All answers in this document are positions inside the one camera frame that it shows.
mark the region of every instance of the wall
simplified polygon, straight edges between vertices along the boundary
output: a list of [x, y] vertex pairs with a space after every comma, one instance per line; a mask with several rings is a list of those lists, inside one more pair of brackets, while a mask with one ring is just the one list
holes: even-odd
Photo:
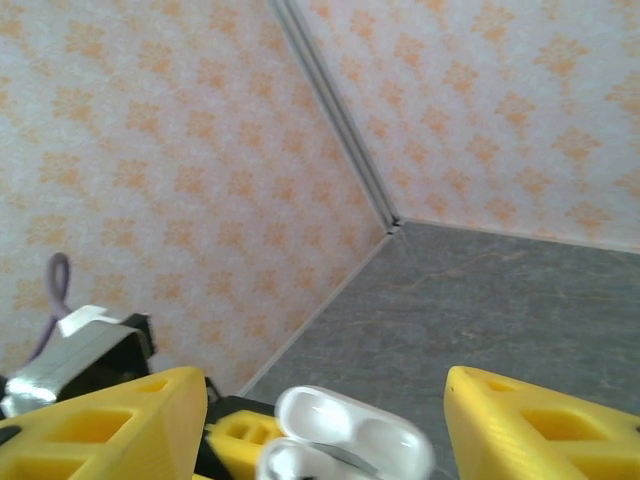
[[401, 214], [640, 249], [632, 0], [302, 0]]
[[383, 236], [265, 2], [0, 1], [0, 371], [62, 250], [234, 391]]

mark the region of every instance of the gray floor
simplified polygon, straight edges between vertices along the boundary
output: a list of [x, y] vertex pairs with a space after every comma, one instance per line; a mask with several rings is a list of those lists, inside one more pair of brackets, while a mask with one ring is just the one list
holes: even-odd
[[313, 384], [404, 416], [457, 471], [449, 367], [640, 412], [640, 255], [407, 224], [247, 395]]

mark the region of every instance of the orange floral pattern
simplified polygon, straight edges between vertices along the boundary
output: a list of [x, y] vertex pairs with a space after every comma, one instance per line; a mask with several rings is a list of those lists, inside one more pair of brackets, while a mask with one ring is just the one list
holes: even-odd
[[23, 259], [0, 262], [0, 371], [62, 250], [71, 305], [151, 313], [163, 353], [232, 393], [383, 238], [264, 2], [0, 0], [0, 44], [3, 246]]
[[299, 3], [401, 215], [638, 244], [637, 1]]

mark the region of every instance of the cable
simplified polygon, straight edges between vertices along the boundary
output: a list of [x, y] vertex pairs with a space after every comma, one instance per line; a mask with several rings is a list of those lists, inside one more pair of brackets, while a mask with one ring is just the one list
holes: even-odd
[[55, 253], [47, 262], [47, 268], [44, 274], [44, 288], [47, 292], [49, 307], [51, 308], [51, 317], [40, 335], [38, 343], [31, 352], [31, 355], [29, 355], [27, 364], [43, 352], [49, 340], [51, 340], [58, 321], [71, 313], [71, 309], [65, 303], [70, 280], [71, 264], [69, 263], [69, 257], [64, 253]]

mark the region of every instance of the yellow 3d-printed part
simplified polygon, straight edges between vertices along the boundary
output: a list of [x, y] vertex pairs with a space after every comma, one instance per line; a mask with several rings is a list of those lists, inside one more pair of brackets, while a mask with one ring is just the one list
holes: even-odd
[[241, 410], [208, 425], [207, 440], [234, 480], [254, 480], [263, 447], [282, 437], [276, 419]]
[[467, 367], [444, 407], [461, 480], [640, 480], [640, 417]]
[[206, 410], [202, 370], [184, 367], [4, 420], [21, 431], [0, 479], [189, 480]]

